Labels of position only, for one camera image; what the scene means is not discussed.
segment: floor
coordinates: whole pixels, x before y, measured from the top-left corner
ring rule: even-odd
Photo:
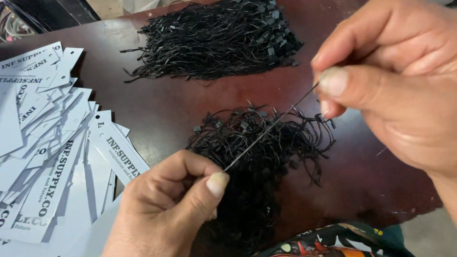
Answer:
[[[87,0],[101,19],[122,16],[126,11],[120,4],[122,0]],[[431,0],[443,4],[451,0]],[[122,191],[118,184],[118,194]],[[445,209],[421,215],[401,225],[405,245],[416,257],[457,256],[457,229]]]

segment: stack of tags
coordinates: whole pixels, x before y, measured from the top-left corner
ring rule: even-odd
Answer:
[[[149,169],[70,77],[82,48],[60,42],[0,62],[0,256],[64,256]]]

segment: table surface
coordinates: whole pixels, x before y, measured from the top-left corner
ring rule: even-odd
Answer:
[[[297,67],[278,68],[259,75],[221,78],[209,87],[207,81],[182,78],[142,79],[131,84],[122,68],[133,70],[139,53],[119,50],[145,44],[136,31],[146,19],[175,11],[184,4],[0,44],[0,60],[61,41],[63,47],[84,48],[73,70],[80,86],[96,91],[95,100],[104,110],[115,112],[116,122],[130,128],[130,138],[145,161],[153,166],[187,146],[192,127],[209,112],[254,104],[287,110],[311,88],[308,65],[334,27],[355,12],[364,0],[278,0],[296,36],[305,42],[295,58]],[[298,109],[305,116],[319,113],[316,96],[308,96]],[[308,229],[340,221],[358,220],[384,227],[409,220],[442,206],[423,172],[399,161],[371,133],[358,111],[349,110],[335,119],[337,140],[321,161],[322,187],[310,186],[303,167],[292,170],[278,192],[282,202],[276,240]],[[192,252],[209,256],[214,249],[196,241]]]

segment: hand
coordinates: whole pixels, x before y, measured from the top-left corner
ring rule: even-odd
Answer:
[[[428,173],[457,224],[457,12],[372,0],[338,25],[311,65],[322,114],[360,109],[393,154]]]
[[[202,179],[179,201],[188,175]],[[186,150],[173,154],[127,184],[103,256],[189,256],[228,182],[210,160]]]

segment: dark wooden table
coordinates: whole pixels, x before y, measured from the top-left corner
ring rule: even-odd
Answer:
[[[122,68],[138,67],[139,53],[120,54],[119,50],[144,45],[145,38],[136,31],[145,20],[178,10],[184,4],[2,43],[0,60],[56,41],[64,47],[84,48],[84,58],[76,69],[78,81],[94,89],[103,109],[115,111],[116,122],[132,130],[133,144],[153,166],[186,147],[192,127],[200,125],[208,111],[246,105],[246,100],[285,111],[310,89],[313,78],[308,63],[321,43],[363,2],[278,0],[279,5],[285,6],[284,16],[291,29],[305,42],[296,55],[301,65],[260,75],[222,78],[210,87],[202,86],[207,81],[181,78],[123,83],[130,77]],[[316,97],[307,97],[299,109],[305,116],[319,113]],[[291,171],[284,179],[278,193],[282,218],[277,225],[277,240],[338,221],[358,220],[384,227],[442,206],[428,176],[403,164],[385,149],[359,112],[350,110],[335,122],[337,142],[328,152],[330,159],[321,162],[322,187],[310,186],[303,169]],[[204,245],[204,240],[197,240],[193,249],[197,256],[211,251]]]

